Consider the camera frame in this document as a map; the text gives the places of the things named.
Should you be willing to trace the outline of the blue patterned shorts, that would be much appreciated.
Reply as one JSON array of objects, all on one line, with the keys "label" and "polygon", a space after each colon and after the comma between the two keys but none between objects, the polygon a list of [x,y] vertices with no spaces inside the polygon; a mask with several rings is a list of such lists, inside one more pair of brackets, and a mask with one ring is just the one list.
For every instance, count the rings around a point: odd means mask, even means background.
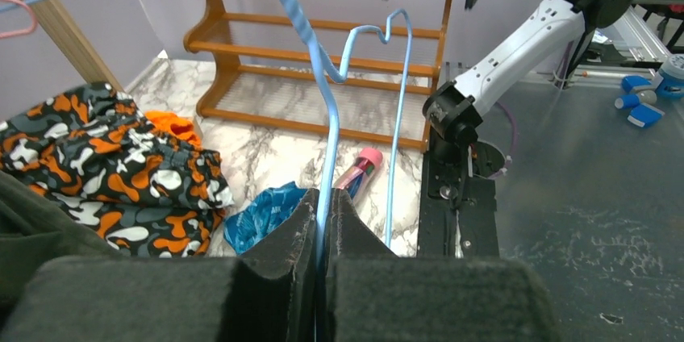
[{"label": "blue patterned shorts", "polygon": [[285,222],[306,193],[294,181],[260,192],[242,211],[224,220],[225,240],[236,255],[247,252]]}]

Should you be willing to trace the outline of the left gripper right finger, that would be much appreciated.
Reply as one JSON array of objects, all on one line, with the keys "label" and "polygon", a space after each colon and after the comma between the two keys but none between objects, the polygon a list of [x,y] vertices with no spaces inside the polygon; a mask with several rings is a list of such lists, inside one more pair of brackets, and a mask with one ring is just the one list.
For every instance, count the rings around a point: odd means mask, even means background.
[{"label": "left gripper right finger", "polygon": [[327,341],[558,341],[540,277],[517,261],[400,257],[333,190],[326,222]]}]

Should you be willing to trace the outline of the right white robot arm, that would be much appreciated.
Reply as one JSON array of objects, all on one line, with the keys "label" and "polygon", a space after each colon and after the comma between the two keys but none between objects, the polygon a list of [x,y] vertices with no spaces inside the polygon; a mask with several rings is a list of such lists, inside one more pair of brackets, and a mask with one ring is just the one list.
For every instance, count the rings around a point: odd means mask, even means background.
[{"label": "right white robot arm", "polygon": [[424,103],[431,131],[459,148],[474,143],[491,107],[549,53],[570,46],[576,67],[595,30],[611,26],[634,0],[542,0],[515,31],[471,69],[444,83]]}]

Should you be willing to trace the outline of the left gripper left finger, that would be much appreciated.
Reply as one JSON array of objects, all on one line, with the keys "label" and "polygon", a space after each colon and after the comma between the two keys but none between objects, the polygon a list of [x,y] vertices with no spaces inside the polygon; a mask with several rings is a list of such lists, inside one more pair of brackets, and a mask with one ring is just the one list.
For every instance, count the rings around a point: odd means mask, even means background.
[{"label": "left gripper left finger", "polygon": [[240,257],[64,256],[42,265],[4,341],[308,341],[315,210],[292,215]]}]

